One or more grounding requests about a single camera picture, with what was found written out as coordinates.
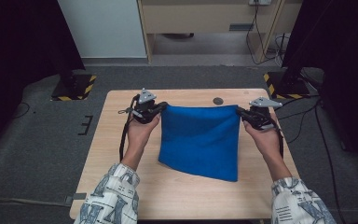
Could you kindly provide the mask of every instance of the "black base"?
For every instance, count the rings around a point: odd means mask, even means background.
[[[310,94],[310,91],[308,90],[306,84],[304,81],[297,79],[294,81],[291,81],[290,83],[284,83],[283,76],[285,73],[282,72],[268,72],[269,80],[268,87],[272,86],[272,88],[269,88],[272,96],[277,95],[301,95],[306,96]]]
[[[51,94],[51,99],[59,99],[61,97],[67,97],[71,99],[84,99],[87,93],[87,88],[90,85],[92,75],[74,75],[76,79],[76,87],[67,88],[60,80],[57,84],[54,92]]]

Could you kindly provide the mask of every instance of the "wall outlet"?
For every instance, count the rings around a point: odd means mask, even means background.
[[[250,6],[255,6],[256,4],[260,6],[269,6],[271,5],[271,0],[249,0]]]

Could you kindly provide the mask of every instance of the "black curtain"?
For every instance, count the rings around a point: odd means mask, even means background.
[[[57,0],[0,0],[0,132],[30,83],[85,69]]]
[[[324,70],[320,94],[346,150],[358,152],[358,1],[304,0],[283,66]]]

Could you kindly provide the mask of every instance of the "small round object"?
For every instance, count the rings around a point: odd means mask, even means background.
[[[216,105],[222,105],[223,104],[223,99],[220,98],[220,97],[216,97],[213,99],[213,103],[216,104]]]

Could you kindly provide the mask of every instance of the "gray floor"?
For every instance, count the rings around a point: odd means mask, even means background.
[[[75,192],[77,176],[82,172],[103,99],[109,88],[140,89],[146,85],[150,89],[265,89],[261,76],[267,71],[281,70],[274,60],[254,64],[246,47],[244,33],[195,34],[188,39],[179,37],[159,35],[152,63],[112,60],[109,63],[86,64],[88,72],[97,75],[95,88],[86,101],[52,103],[49,94],[59,80],[57,76],[27,87],[23,101],[30,105],[30,110],[22,119],[13,119],[0,141],[0,197],[63,203],[66,196]],[[268,47],[275,49],[276,45],[271,43]],[[274,54],[272,51],[268,56],[273,57]],[[306,71],[319,79],[323,75],[318,69],[307,68]],[[167,77],[169,75],[187,80],[171,80]],[[132,78],[141,78],[142,83]],[[301,116],[284,119],[313,107],[316,101],[317,98],[296,101],[278,110],[277,115],[281,118],[286,141],[295,139],[301,128],[297,140],[289,144],[297,170],[309,188],[322,197],[337,223],[341,223],[335,203],[331,168],[314,111],[307,113],[303,121]],[[17,115],[26,110],[26,105],[19,105]],[[332,157],[341,212],[347,223],[358,222],[358,156],[341,149],[329,116],[320,107],[317,111]],[[94,121],[89,133],[79,136],[77,134],[84,131],[79,123],[86,122],[87,115],[93,115]],[[0,223],[71,223],[68,214],[69,209],[65,207],[0,204]]]

